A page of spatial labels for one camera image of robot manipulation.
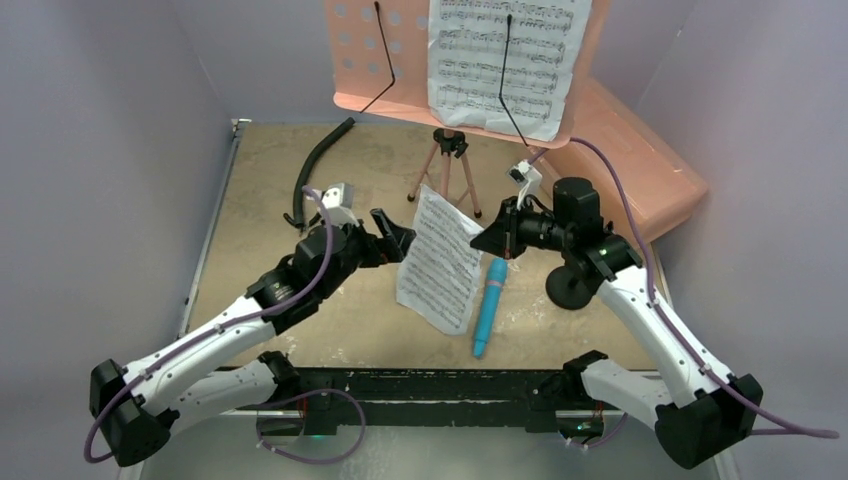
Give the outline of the white paper sheet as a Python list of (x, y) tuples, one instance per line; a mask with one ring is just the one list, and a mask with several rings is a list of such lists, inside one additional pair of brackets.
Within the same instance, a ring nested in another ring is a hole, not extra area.
[(416, 236), (398, 268), (398, 304), (445, 335), (467, 332), (481, 284), (483, 253), (470, 241), (482, 227), (428, 186), (419, 190)]

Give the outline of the black round microphone stand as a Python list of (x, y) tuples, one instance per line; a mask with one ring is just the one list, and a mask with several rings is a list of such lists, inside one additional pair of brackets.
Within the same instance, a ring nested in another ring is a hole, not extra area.
[(548, 274), (545, 291), (554, 305), (571, 311), (585, 308), (593, 296), (586, 284), (566, 266), (557, 267)]

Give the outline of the printed sheet music page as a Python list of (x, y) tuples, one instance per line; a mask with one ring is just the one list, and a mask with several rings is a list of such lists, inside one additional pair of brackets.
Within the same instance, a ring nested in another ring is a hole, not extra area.
[(592, 10), (590, 1), (430, 2), (431, 113), (445, 126), (554, 140)]

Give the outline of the pink perforated music stand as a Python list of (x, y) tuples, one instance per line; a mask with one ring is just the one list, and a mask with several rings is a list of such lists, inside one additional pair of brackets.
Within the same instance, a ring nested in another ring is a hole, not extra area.
[(510, 141), (526, 147), (534, 157), (567, 145), (574, 136), (577, 102), (591, 78), (591, 65), (610, 10), (609, 3), (590, 1), (593, 10), (560, 131), (554, 140), (540, 142), (480, 128), (445, 126), (433, 116), (427, 97), (430, 2), (325, 3), (334, 68), (334, 103), (349, 111)]

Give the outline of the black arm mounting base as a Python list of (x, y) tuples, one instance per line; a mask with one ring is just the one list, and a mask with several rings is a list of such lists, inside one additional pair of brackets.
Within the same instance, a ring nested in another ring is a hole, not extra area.
[(593, 437), (619, 411), (578, 392), (562, 370), (304, 367), (261, 412), (288, 411), (308, 435), (341, 426), (511, 427)]

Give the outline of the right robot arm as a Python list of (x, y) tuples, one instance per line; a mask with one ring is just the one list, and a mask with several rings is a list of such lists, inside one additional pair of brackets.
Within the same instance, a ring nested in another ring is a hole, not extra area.
[(763, 389), (738, 376), (688, 330), (650, 279), (652, 269), (600, 211), (600, 196), (580, 177), (557, 180), (553, 206), (509, 197), (496, 219), (470, 242), (504, 260), (529, 247), (559, 253), (564, 263), (545, 283), (549, 299), (576, 311), (599, 297), (647, 351), (660, 375), (649, 380), (591, 351), (563, 366), (555, 384), (576, 407), (592, 400), (619, 408), (649, 427), (665, 453), (692, 469), (751, 436)]

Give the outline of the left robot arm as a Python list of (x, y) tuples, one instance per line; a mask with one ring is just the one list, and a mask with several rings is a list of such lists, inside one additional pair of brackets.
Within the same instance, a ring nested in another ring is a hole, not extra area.
[(263, 353), (224, 371), (238, 354), (316, 314), (357, 270), (398, 264), (416, 237), (381, 209), (378, 228), (341, 207), (326, 207), (313, 228), (270, 271), (215, 318), (162, 349), (125, 365), (107, 359), (89, 380), (94, 423), (84, 444), (91, 464), (141, 463), (179, 431), (224, 411), (268, 403), (284, 409), (300, 398), (298, 374), (282, 353)]

